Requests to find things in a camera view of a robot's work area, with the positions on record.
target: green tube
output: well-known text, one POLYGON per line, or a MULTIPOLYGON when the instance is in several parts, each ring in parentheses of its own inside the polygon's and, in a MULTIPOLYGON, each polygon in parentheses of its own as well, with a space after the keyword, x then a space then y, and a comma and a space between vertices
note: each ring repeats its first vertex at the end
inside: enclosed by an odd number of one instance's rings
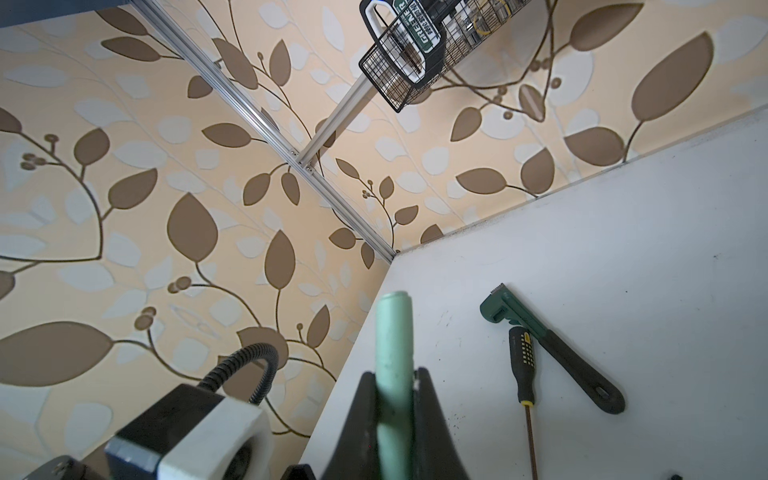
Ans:
POLYGON ((409 480, 413 440, 413 306, 406 292, 381 297, 376 308, 376 390, 381 478, 409 480))

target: wire basket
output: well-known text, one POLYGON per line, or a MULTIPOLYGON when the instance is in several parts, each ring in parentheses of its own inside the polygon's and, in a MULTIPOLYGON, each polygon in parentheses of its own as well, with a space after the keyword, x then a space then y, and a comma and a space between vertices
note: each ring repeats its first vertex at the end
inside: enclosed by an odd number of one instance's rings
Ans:
POLYGON ((530 0, 362 0, 374 37, 360 69, 395 111, 412 103, 530 0), (376 7, 389 10, 390 22, 376 7))

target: wallpaper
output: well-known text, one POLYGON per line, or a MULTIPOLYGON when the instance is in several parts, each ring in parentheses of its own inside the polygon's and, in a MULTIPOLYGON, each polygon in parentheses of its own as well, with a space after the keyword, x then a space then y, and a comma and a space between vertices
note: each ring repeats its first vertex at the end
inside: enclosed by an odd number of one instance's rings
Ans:
POLYGON ((0 478, 102 465, 115 430, 255 342, 280 353, 279 478, 386 262, 335 247, 333 212, 132 8, 0 29, 0 65, 0 478))
MULTIPOLYGON (((356 2, 164 5, 212 59, 250 59, 262 83, 239 84, 299 143, 372 44, 356 2)), ((406 250, 765 104, 767 32, 759 0, 532 0, 416 104, 395 114, 376 95, 320 168, 406 250)))

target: black corrugated hose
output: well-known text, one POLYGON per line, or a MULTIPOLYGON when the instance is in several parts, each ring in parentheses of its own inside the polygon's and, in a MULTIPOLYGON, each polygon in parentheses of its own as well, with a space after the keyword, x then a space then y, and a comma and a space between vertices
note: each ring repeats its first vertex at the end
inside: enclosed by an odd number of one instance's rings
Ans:
POLYGON ((275 379, 275 374, 277 374, 277 364, 279 362, 277 349, 269 343, 254 343, 237 350, 224 359, 222 363, 214 367, 197 386, 211 392, 216 392, 237 370, 256 360, 266 360, 264 375, 261 377, 259 385, 253 391, 253 395, 250 396, 249 400, 249 402, 259 405, 272 388, 272 381, 275 379))

